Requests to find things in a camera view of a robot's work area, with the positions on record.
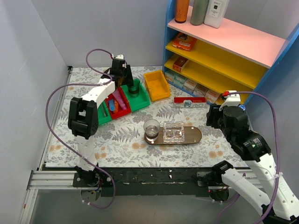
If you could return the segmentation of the clear textured acrylic holder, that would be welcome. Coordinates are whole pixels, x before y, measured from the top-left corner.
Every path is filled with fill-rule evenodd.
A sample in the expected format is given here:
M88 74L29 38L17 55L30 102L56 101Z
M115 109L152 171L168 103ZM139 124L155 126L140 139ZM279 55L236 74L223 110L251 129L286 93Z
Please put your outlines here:
M163 123L163 143L180 144L185 141L183 122L168 121Z

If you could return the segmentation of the clear glass cup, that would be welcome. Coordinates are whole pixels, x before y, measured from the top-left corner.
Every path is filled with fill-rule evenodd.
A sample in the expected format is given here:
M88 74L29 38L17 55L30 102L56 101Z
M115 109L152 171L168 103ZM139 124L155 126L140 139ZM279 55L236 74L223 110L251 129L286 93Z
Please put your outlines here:
M143 125L145 137L148 141L155 141L160 130L160 123L155 119L147 120Z

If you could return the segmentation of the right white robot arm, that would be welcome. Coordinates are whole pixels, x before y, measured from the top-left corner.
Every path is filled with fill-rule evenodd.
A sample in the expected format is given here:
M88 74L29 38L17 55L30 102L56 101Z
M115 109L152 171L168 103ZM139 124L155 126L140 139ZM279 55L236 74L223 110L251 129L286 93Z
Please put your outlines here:
M253 206L264 224L297 224L299 200L284 178L265 139L251 131L246 113L238 106L210 105L207 126L220 129L231 148L245 161L263 187L258 189L227 161L212 167L216 185L226 184Z

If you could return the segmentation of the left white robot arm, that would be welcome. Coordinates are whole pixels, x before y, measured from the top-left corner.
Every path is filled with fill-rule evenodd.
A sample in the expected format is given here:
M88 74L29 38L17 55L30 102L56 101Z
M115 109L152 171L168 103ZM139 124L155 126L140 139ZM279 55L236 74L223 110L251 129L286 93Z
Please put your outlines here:
M70 102L68 128L75 136L78 144L78 153L83 156L79 159L79 165L75 167L79 177L90 187L99 183L99 174L95 165L98 164L94 152L94 135L99 127L98 108L105 102L110 94L119 96L120 85L132 84L133 78L130 66L124 59L124 55L118 55L112 59L112 66L108 70L112 81L107 85L109 77L103 75L99 81L100 86L92 88L87 94Z

